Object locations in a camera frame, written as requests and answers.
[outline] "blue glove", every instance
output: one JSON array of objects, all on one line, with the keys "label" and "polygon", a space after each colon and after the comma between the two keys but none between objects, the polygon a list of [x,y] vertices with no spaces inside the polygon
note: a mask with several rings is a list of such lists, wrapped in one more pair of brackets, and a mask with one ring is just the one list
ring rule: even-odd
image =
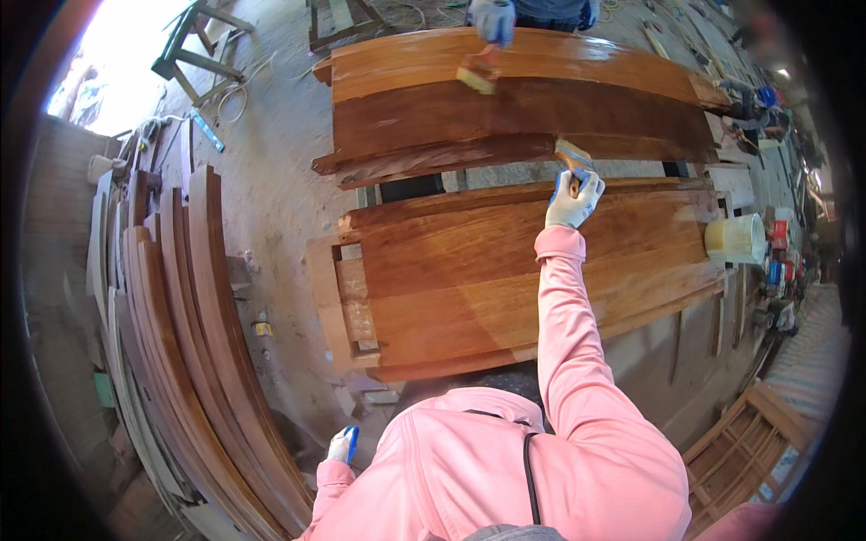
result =
[{"label": "blue glove", "polygon": [[583,32],[595,26],[598,14],[601,12],[601,0],[586,0],[584,7],[580,10],[580,21],[578,30]]},{"label": "blue glove", "polygon": [[472,0],[466,22],[478,30],[478,37],[502,48],[514,41],[514,4],[511,0]]}]

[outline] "plastic bucket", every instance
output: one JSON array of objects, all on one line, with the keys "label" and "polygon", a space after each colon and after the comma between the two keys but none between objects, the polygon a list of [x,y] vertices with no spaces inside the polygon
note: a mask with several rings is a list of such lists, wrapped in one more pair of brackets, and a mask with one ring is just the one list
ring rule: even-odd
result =
[{"label": "plastic bucket", "polygon": [[759,214],[709,223],[704,248],[711,259],[759,265],[764,260],[766,240]]}]

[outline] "wood grain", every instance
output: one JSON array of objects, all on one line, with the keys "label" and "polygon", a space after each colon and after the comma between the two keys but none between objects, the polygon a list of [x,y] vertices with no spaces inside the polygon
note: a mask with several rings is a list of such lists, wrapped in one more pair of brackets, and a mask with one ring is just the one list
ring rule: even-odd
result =
[{"label": "wood grain", "polygon": [[249,360],[225,259],[221,181],[210,166],[191,177],[190,246],[199,317],[217,377],[255,459],[294,520],[282,526],[298,536],[310,523],[313,495],[277,432]]},{"label": "wood grain", "polygon": [[178,344],[171,333],[171,321],[160,291],[158,248],[147,240],[141,227],[130,230],[129,268],[132,270],[131,307],[139,339],[144,345],[145,370],[152,382],[152,396],[162,409],[162,418],[174,440],[172,451],[183,457],[181,466],[196,489],[216,502],[242,531],[280,539],[285,533],[261,507],[240,474],[225,456],[196,399]]},{"label": "wood grain", "polygon": [[[708,181],[700,178],[636,177],[606,178],[605,195],[637,191],[706,190]],[[363,209],[350,210],[339,219],[340,231],[353,231],[372,225],[399,223],[419,216],[480,209],[496,205],[546,201],[556,183],[541,182],[497,186],[483,190],[464,190],[427,197],[414,197]]]},{"label": "wood grain", "polygon": [[[563,135],[580,148],[592,148],[596,159],[648,159],[698,163],[718,161],[713,152],[683,147],[675,142],[650,137],[618,137],[592,133]],[[313,160],[313,170],[335,175],[341,190],[351,190],[392,180],[431,175],[444,171],[553,160],[555,137],[550,134],[492,136],[412,146],[360,158],[335,152]]]},{"label": "wood grain", "polygon": [[698,105],[705,111],[724,115],[731,108],[731,100],[722,91],[713,86],[713,82],[705,74],[689,72],[688,80],[692,83]]},{"label": "wood grain", "polygon": [[[700,242],[695,218],[695,200],[700,193],[605,196],[604,204],[581,227],[587,240],[586,261]],[[422,216],[370,228],[361,240],[368,297],[378,299],[537,273],[533,244],[544,228],[546,208],[546,200],[534,201]],[[696,257],[693,262],[707,259],[702,249]]]},{"label": "wood grain", "polygon": [[[478,53],[485,45],[473,29],[453,28],[392,35],[338,48],[331,57],[333,102],[452,81],[463,56]],[[596,81],[700,105],[688,79],[689,70],[607,40],[515,29],[514,43],[501,53],[499,68],[502,79]]]},{"label": "wood grain", "polygon": [[[590,81],[510,78],[497,83],[495,95],[483,96],[460,81],[450,80],[333,105],[334,150],[346,157],[525,133],[663,139],[691,149],[693,155],[702,154],[705,158],[698,160],[701,162],[714,149],[712,133],[699,107]],[[593,157],[600,156],[588,139],[585,143],[590,144],[580,147]]]},{"label": "wood grain", "polygon": [[204,330],[198,317],[194,284],[189,267],[189,243],[180,190],[165,190],[160,200],[163,216],[161,247],[165,264],[166,285],[171,300],[172,319],[178,342],[190,373],[196,394],[214,431],[232,462],[242,472],[256,497],[281,525],[294,525],[291,513],[275,497],[277,487],[268,473],[260,468],[255,450],[244,437],[235,414],[226,400],[217,371],[213,366]]},{"label": "wood grain", "polygon": [[[411,365],[428,376],[513,362],[506,351],[534,345],[538,337],[540,271],[533,243],[544,227],[551,188],[445,194],[429,198],[430,203],[395,207],[398,214],[403,211],[402,220],[391,222],[386,209],[371,214],[371,221],[358,229],[318,239],[313,244],[325,254],[331,268],[325,271],[333,274],[329,280],[335,284],[323,281],[326,272],[318,268],[311,278],[314,291],[324,290],[317,294],[324,300],[320,315],[323,306],[333,313],[322,315],[332,351],[345,349],[340,341],[346,344],[349,334],[357,332],[337,307],[361,299],[372,316],[380,377],[410,373],[386,367]],[[720,217],[715,194],[707,191],[606,196],[605,205],[581,229],[587,244],[585,284],[602,336],[675,312],[680,299],[709,294],[725,270],[708,261],[702,228]],[[353,263],[359,294],[348,299],[336,286],[333,247],[355,242],[361,247],[365,282],[357,283],[362,268]],[[328,330],[328,318],[334,318],[336,329]]]}]

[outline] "green wooden stool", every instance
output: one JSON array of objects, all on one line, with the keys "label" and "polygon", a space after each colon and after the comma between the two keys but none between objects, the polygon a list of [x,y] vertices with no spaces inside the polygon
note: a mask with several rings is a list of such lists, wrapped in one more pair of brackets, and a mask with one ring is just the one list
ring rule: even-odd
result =
[{"label": "green wooden stool", "polygon": [[[204,33],[204,25],[197,21],[199,14],[234,26],[236,28],[235,30],[227,32],[224,35],[226,40],[233,38],[234,35],[240,32],[252,32],[255,28],[252,24],[242,21],[237,17],[233,17],[225,11],[211,8],[205,0],[196,0],[191,3],[186,10],[181,12],[178,17],[175,17],[176,21],[179,19],[178,24],[176,24],[174,29],[171,31],[171,35],[168,38],[168,43],[165,44],[165,49],[163,49],[162,55],[160,55],[160,57],[153,63],[151,70],[159,74],[159,76],[166,81],[177,79],[184,92],[190,96],[192,106],[194,107],[201,106],[205,101],[225,90],[225,88],[233,82],[241,81],[243,79],[243,74],[233,67],[215,61],[208,56],[197,55],[196,53],[192,53],[191,51],[182,48],[190,30],[195,30],[198,38],[202,41],[204,48],[208,51],[208,54],[211,57],[214,55],[216,48]],[[206,93],[199,95],[196,89],[190,84],[190,80],[186,78],[184,72],[182,72],[178,67],[178,60],[206,69],[216,75],[221,75],[225,79],[216,84]]]}]

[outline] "paint brush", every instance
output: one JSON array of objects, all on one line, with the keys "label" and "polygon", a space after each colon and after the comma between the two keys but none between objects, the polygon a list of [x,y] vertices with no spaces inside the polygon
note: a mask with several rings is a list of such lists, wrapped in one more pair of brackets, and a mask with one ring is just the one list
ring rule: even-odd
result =
[{"label": "paint brush", "polygon": [[[556,147],[554,148],[553,153],[556,155],[557,158],[565,162],[565,166],[572,173],[576,169],[595,172],[595,166],[592,164],[592,156],[590,156],[589,152],[579,148],[573,143],[568,142],[562,137],[556,138]],[[576,198],[579,192],[579,185],[572,184],[572,197]]]},{"label": "paint brush", "polygon": [[498,44],[490,43],[481,53],[464,56],[457,69],[457,80],[477,93],[493,95],[501,74],[498,67],[500,51],[502,48]]}]

